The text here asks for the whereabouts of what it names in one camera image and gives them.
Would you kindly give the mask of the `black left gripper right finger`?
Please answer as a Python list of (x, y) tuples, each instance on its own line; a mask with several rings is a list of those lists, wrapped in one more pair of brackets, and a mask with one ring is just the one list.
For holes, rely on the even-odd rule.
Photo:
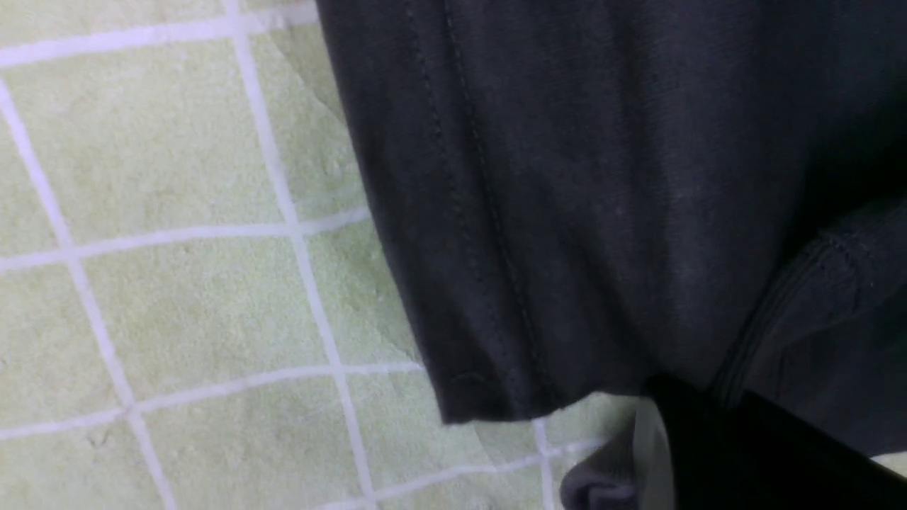
[(722, 409), (684, 382), (648, 381), (651, 509), (903, 509), (905, 478), (748, 394)]

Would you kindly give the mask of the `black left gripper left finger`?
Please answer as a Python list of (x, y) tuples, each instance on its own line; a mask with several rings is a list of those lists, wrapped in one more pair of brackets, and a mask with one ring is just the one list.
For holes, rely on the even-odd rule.
[(639, 509), (654, 466), (647, 431), (637, 436), (638, 411), (560, 485), (566, 509)]

